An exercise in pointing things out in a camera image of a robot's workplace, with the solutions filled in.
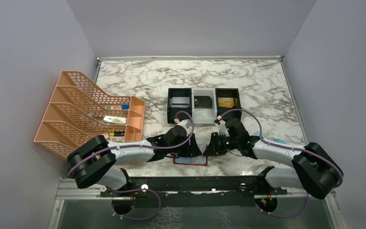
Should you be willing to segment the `red card holder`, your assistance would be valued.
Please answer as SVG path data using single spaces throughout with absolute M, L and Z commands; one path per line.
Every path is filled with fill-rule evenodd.
M 173 159 L 173 164 L 175 165 L 188 165 L 188 166 L 204 166 L 208 165 L 208 157 L 203 156 L 203 152 L 206 150 L 206 144 L 198 145 L 201 154 L 196 157 L 179 157 Z

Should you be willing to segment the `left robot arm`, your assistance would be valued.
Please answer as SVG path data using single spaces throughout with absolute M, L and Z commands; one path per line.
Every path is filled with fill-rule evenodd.
M 202 152 L 194 134 L 188 134 L 186 127 L 175 125 L 165 134 L 149 137 L 140 142 L 108 142 L 104 136 L 96 136 L 67 157 L 69 176 L 73 177 L 79 189 L 94 184 L 113 190 L 127 190 L 132 182 L 125 169 L 116 164 L 128 162 L 153 162 L 169 154 L 177 157 L 201 156 Z

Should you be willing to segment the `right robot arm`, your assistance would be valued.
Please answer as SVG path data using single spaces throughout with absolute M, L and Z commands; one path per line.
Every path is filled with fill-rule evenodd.
M 306 146 L 290 146 L 250 135 L 238 119 L 230 119 L 223 125 L 224 134 L 214 132 L 204 151 L 204 156 L 220 156 L 229 150 L 238 150 L 244 157 L 263 159 L 283 164 L 273 167 L 262 176 L 271 188 L 298 188 L 309 195 L 324 199 L 340 182 L 343 172 L 317 143 Z

